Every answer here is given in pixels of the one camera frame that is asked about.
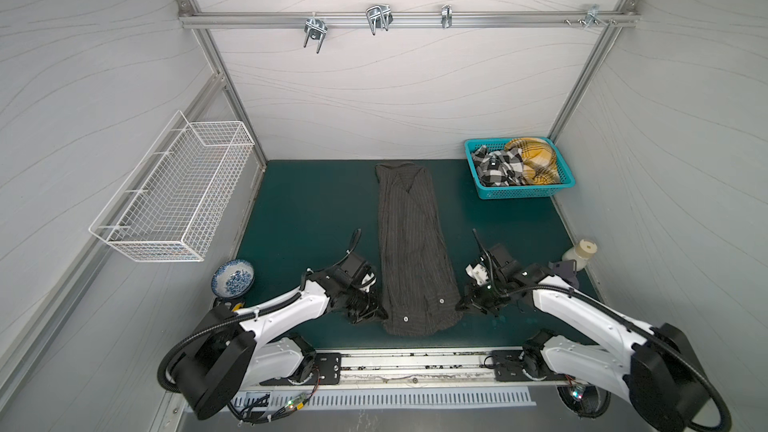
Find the dark grey striped shirt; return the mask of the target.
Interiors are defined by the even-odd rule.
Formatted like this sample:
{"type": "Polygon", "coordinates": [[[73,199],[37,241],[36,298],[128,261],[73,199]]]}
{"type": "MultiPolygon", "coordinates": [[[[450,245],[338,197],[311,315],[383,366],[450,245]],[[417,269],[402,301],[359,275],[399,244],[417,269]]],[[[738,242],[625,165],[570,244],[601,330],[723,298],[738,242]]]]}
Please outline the dark grey striped shirt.
{"type": "Polygon", "coordinates": [[[439,218],[430,171],[383,163],[378,180],[378,243],[385,330],[424,337],[455,326],[460,292],[439,218]]]}

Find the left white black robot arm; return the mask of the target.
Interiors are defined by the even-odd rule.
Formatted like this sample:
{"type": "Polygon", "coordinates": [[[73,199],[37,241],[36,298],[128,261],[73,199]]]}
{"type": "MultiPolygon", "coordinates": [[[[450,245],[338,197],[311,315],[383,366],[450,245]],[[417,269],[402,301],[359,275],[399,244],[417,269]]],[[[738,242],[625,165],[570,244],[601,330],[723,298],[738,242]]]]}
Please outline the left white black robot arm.
{"type": "Polygon", "coordinates": [[[195,416],[206,420],[232,405],[247,376],[267,370],[258,351],[333,311],[344,312],[353,324],[388,318],[370,283],[358,288],[344,274],[308,272],[297,288],[257,306],[211,309],[161,359],[156,380],[165,391],[182,395],[195,416]]]}

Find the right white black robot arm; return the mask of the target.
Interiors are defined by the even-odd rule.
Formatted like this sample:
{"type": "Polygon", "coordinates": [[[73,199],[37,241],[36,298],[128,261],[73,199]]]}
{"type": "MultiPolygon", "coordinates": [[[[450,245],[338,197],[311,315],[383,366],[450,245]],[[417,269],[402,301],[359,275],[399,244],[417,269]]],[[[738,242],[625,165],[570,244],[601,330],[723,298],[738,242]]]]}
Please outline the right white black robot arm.
{"type": "Polygon", "coordinates": [[[518,358],[529,379],[568,376],[578,385],[601,389],[628,402],[657,431],[706,430],[696,418],[712,403],[719,416],[712,430],[731,430],[733,419],[724,398],[680,329],[632,319],[542,270],[528,268],[504,276],[477,264],[466,273],[470,283],[459,308],[496,313],[516,299],[527,299],[538,311],[591,339],[584,345],[540,331],[524,343],[518,358]]]}

